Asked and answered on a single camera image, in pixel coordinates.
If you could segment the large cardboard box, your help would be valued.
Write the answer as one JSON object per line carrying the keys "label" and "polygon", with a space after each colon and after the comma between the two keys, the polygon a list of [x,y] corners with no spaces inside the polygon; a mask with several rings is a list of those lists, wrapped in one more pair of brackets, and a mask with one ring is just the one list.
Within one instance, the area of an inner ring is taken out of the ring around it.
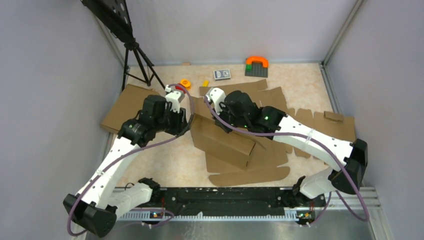
{"label": "large cardboard box", "polygon": [[194,146],[205,152],[208,179],[217,187],[231,187],[280,181],[290,173],[283,143],[233,131],[226,133],[213,120],[199,88],[194,101],[194,121],[190,128]]}

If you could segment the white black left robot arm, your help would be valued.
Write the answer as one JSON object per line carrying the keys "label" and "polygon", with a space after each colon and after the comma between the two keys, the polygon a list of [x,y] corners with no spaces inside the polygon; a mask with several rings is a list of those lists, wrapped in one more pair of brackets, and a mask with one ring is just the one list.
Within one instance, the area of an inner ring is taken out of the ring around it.
{"label": "white black left robot arm", "polygon": [[102,238],[111,232],[116,221],[135,207],[146,204],[154,207],[160,202],[158,183],[144,178],[130,189],[114,193],[117,183],[136,156],[147,149],[170,143],[184,135],[191,120],[181,107],[185,97],[190,111],[194,100],[181,84],[165,87],[165,96],[148,95],[142,108],[126,120],[118,131],[108,154],[87,183],[63,200],[67,211],[67,232],[79,237],[91,232]]}

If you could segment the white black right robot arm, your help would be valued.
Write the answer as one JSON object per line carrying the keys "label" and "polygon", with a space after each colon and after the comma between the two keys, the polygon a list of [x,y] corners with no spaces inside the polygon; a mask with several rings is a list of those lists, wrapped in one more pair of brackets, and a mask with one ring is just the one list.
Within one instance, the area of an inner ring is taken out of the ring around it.
{"label": "white black right robot arm", "polygon": [[307,206],[319,195],[333,191],[359,195],[368,165],[368,144],[338,139],[311,128],[273,106],[259,107],[240,90],[229,94],[214,87],[203,101],[216,124],[226,132],[236,131],[290,145],[328,165],[311,176],[302,176],[292,187],[294,202]]}

